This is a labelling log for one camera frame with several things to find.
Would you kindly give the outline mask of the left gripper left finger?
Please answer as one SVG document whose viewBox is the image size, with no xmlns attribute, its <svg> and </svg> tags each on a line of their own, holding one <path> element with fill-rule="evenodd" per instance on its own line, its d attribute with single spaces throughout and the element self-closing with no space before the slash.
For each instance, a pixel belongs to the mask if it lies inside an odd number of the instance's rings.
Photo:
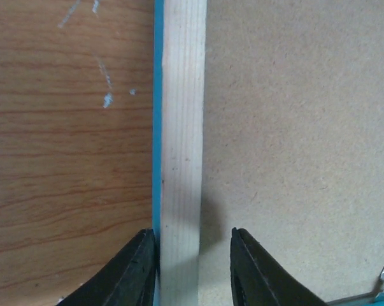
<svg viewBox="0 0 384 306">
<path fill-rule="evenodd" d="M 157 254 L 152 229 L 139 231 L 61 306 L 153 305 Z"/>
</svg>

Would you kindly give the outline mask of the blue picture frame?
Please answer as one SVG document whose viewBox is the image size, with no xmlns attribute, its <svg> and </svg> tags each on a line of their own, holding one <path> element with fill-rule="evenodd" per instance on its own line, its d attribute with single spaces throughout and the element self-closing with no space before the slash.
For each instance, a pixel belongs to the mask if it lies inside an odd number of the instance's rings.
<svg viewBox="0 0 384 306">
<path fill-rule="evenodd" d="M 156 305 L 197 305 L 206 1 L 156 1 L 152 220 Z"/>
</svg>

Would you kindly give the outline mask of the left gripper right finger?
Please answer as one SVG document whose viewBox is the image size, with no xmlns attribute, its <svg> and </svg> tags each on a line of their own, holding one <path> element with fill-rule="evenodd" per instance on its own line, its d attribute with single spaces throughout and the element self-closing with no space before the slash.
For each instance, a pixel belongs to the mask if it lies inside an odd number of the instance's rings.
<svg viewBox="0 0 384 306">
<path fill-rule="evenodd" d="M 246 229 L 232 229 L 231 291 L 234 305 L 326 305 L 293 278 Z"/>
</svg>

